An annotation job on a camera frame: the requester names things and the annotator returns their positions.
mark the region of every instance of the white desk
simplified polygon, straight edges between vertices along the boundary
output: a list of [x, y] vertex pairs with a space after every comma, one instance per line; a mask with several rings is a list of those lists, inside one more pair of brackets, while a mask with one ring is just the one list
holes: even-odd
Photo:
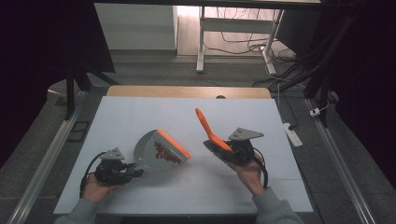
[[227, 139], [237, 127], [265, 134], [252, 139], [267, 161], [269, 186], [296, 212], [313, 211], [275, 102], [266, 99], [104, 97], [54, 213], [69, 213], [79, 182], [99, 152], [119, 147], [133, 161], [134, 145], [145, 133], [164, 129], [191, 153], [191, 159], [162, 174], [145, 173], [114, 191], [99, 213], [141, 215], [234, 215], [257, 212], [236, 174], [203, 145], [207, 139], [194, 109], [200, 107], [212, 130]]

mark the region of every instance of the desk leg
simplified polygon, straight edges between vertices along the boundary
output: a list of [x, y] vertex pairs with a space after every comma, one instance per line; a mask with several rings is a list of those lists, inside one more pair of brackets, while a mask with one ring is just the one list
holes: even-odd
[[280, 17], [282, 16], [283, 10], [279, 10], [279, 13], [276, 16], [276, 19], [274, 20], [274, 24], [271, 28], [271, 33], [270, 36], [268, 37], [268, 43], [265, 46], [265, 48], [262, 50], [262, 57], [264, 57], [265, 60], [265, 66], [267, 66], [267, 70], [269, 75], [276, 75], [276, 70], [274, 68], [274, 64], [271, 60], [270, 56], [270, 50], [271, 46], [274, 42], [277, 26], [279, 25]]
[[204, 30], [205, 30], [205, 7], [200, 7], [199, 14], [200, 33], [199, 33], [199, 46], [197, 56], [197, 73], [204, 72]]

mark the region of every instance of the gray sleeve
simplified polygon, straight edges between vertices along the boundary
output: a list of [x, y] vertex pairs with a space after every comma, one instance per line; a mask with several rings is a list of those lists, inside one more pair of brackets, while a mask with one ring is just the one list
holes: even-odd
[[303, 221], [291, 210], [289, 202], [280, 201], [271, 188], [268, 188], [264, 194], [253, 197], [259, 214], [257, 215], [256, 224], [301, 224]]
[[58, 217], [55, 224], [94, 224], [98, 204], [85, 199], [79, 199], [73, 211], [67, 215]]

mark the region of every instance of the power strip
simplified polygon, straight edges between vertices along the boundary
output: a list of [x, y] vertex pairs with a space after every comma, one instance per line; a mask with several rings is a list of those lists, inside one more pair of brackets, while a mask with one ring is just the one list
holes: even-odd
[[294, 130], [289, 130], [289, 123], [284, 123], [283, 128], [285, 129], [286, 134], [288, 135], [289, 140], [291, 141], [291, 144], [294, 147], [300, 147], [303, 145], [303, 142], [300, 140], [298, 137], [297, 133]]

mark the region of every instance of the plug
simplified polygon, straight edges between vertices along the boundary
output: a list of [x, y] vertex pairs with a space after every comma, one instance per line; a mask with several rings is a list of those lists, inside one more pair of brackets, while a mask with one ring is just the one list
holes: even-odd
[[316, 109], [310, 110], [309, 114], [311, 115], [311, 117], [316, 117], [317, 115], [320, 114], [320, 111], [318, 108], [316, 108]]

